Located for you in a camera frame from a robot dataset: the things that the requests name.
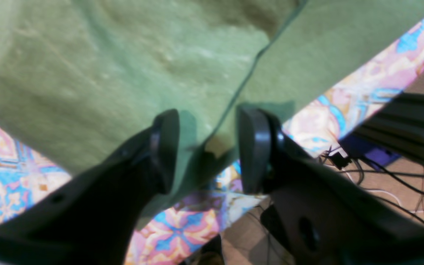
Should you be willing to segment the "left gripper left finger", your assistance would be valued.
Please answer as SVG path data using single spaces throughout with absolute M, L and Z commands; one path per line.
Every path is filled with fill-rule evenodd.
M 167 110 L 21 215 L 0 224 L 0 265 L 121 265 L 144 207 L 174 182 L 179 113 Z

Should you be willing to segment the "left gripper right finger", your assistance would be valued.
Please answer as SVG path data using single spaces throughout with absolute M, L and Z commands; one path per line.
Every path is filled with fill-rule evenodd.
M 297 265 L 424 265 L 424 225 L 311 157 L 259 108 L 237 110 L 243 192 L 266 194 Z

